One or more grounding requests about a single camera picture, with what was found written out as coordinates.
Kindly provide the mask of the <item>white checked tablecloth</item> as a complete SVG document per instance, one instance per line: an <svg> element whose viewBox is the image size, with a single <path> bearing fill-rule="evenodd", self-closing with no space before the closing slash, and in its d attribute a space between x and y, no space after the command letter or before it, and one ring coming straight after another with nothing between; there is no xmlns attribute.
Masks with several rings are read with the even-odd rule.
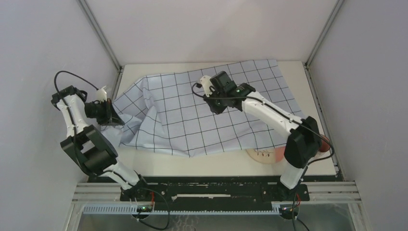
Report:
<svg viewBox="0 0 408 231"><path fill-rule="evenodd" d="M283 110L303 116L275 60L249 60L181 73L139 77L113 103L123 125L105 126L115 147L195 157L245 149L282 147L271 126L235 108L213 114L193 84L224 71L236 84L248 83Z"/></svg>

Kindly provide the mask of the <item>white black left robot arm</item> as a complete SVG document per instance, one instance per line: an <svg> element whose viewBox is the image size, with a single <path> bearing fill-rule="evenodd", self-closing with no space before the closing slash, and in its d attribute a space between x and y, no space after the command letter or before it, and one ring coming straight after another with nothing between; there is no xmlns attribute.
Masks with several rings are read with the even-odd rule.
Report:
<svg viewBox="0 0 408 231"><path fill-rule="evenodd" d="M74 86L52 95L51 103L63 114L67 128L60 146L89 177L109 177L120 184L125 194L146 200L151 191L145 179L121 163L111 142L95 125L86 122L86 118L91 118L100 126L124 125L106 91L99 89L97 95L97 100L87 102L87 92Z"/></svg>

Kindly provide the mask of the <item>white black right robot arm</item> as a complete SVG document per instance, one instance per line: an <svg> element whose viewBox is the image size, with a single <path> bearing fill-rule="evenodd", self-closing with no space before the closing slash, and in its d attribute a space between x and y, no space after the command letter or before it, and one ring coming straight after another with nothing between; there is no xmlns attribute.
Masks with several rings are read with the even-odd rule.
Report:
<svg viewBox="0 0 408 231"><path fill-rule="evenodd" d="M305 174L310 160L322 147L317 122L312 117L293 115L263 97L247 83L236 83L224 71L215 76L202 76L197 87L204 90L201 98L211 112L220 114L227 107L255 116L271 126L286 139L284 158L288 162L280 177L278 194L283 200L291 200L297 194L297 185Z"/></svg>

